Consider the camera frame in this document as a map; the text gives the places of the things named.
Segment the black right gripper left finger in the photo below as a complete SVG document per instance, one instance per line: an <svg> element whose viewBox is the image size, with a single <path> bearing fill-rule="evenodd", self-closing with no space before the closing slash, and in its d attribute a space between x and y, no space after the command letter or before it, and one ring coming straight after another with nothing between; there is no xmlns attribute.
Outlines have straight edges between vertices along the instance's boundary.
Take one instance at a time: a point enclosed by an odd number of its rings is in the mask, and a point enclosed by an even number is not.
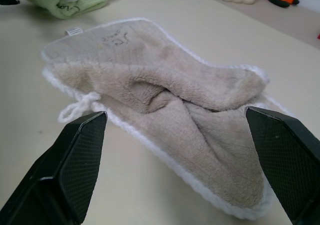
<svg viewBox="0 0 320 225"><path fill-rule="evenodd" d="M98 179L106 111L65 125L0 210L0 225L82 225Z"/></svg>

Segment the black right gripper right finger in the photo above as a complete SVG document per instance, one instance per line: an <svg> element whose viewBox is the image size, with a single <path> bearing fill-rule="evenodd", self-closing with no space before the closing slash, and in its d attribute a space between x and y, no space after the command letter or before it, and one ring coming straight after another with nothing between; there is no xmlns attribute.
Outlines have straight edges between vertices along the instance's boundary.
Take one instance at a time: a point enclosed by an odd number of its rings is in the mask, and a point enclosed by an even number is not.
<svg viewBox="0 0 320 225"><path fill-rule="evenodd" d="M320 140L298 119L249 106L259 163L292 225L320 225Z"/></svg>

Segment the beige towel with white trim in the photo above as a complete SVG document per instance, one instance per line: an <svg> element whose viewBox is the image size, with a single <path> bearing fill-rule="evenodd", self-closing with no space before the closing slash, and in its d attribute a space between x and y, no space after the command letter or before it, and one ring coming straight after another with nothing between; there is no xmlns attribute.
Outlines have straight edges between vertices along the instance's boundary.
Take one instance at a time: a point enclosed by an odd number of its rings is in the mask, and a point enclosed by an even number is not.
<svg viewBox="0 0 320 225"><path fill-rule="evenodd" d="M58 120L106 111L214 207L256 220L274 192L255 151L248 106L285 113L251 65L212 65L153 21L134 17L49 43L43 76L75 99Z"/></svg>

